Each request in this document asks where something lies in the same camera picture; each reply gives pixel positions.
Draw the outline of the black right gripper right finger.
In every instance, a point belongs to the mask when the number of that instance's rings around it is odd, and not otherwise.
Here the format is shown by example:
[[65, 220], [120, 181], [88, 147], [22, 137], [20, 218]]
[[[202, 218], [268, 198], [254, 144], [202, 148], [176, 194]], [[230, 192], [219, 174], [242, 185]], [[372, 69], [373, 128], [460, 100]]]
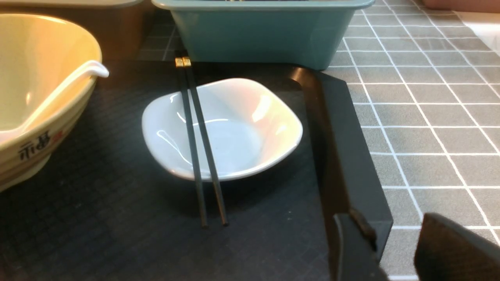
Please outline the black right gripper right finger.
[[500, 249], [453, 220], [427, 212], [414, 267], [421, 281], [498, 281]]

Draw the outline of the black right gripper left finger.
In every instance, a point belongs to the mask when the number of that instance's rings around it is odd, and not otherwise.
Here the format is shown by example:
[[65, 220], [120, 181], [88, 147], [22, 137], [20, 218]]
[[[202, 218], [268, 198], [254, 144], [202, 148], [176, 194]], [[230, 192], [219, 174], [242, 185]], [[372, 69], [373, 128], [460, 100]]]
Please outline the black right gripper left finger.
[[373, 247], [357, 223], [346, 213], [338, 213], [333, 219], [339, 235], [333, 280], [388, 281], [388, 276], [376, 260]]

